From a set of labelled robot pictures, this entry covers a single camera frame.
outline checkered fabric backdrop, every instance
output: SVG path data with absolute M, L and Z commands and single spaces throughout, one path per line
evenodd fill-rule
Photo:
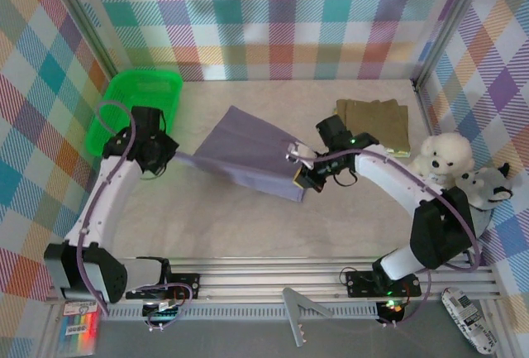
M 107 78 L 61 0 L 0 0 L 0 357 L 29 354 L 93 175 L 84 135 Z
M 529 354 L 529 0 L 474 0 L 424 95 L 436 133 L 459 131 L 477 166 L 511 165 L 514 197 L 485 232 Z
M 81 0 L 119 69 L 184 80 L 410 78 L 454 0 Z

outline green basket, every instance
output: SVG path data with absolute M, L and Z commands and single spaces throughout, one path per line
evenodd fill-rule
M 102 100 L 116 100 L 128 109 L 132 109 L 133 106 L 158 108 L 164 112 L 166 129 L 169 133 L 178 109 L 181 89 L 182 78 L 171 71 L 127 70 L 112 79 Z M 114 131 L 120 131 L 130 124 L 128 116 L 116 106 L 103 106 L 101 117 Z M 94 117 L 86 137 L 88 152 L 100 156 L 111 136 L 111 133 Z

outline white teddy bear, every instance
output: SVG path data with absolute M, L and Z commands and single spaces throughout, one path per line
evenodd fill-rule
M 421 154 L 409 167 L 423 178 L 449 189 L 455 186 L 456 177 L 474 168 L 472 147 L 459 133 L 430 136 L 422 143 Z

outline tan towel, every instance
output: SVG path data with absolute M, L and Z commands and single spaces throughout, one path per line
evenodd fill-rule
M 353 135 L 368 132 L 390 152 L 409 154 L 407 106 L 399 106 L 397 100 L 340 99 L 336 101 L 336 113 Z

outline stuffed animal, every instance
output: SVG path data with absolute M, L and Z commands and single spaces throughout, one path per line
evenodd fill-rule
M 455 177 L 474 168 L 470 142 L 454 132 L 430 136 L 422 143 L 421 154 L 409 167 L 445 189 L 454 187 Z
M 478 238 L 489 225 L 493 210 L 512 197 L 511 183 L 506 179 L 509 168 L 506 162 L 501 168 L 482 168 L 455 179 L 455 185 L 465 192 L 469 200 L 472 223 Z

